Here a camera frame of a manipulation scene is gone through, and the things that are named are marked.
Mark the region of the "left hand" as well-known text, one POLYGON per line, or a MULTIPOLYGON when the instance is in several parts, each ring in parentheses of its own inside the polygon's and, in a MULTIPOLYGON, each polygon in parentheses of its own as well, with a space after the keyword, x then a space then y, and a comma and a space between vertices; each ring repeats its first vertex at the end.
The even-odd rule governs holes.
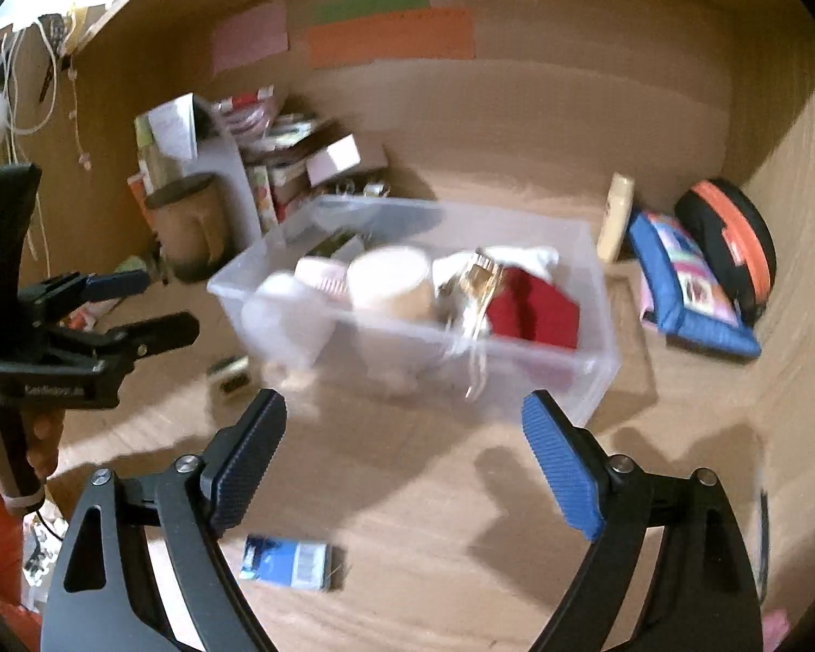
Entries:
POLYGON ((58 446, 64 430, 64 411, 29 412, 32 434, 27 440, 27 462, 39 480, 45 481, 58 467, 58 446))

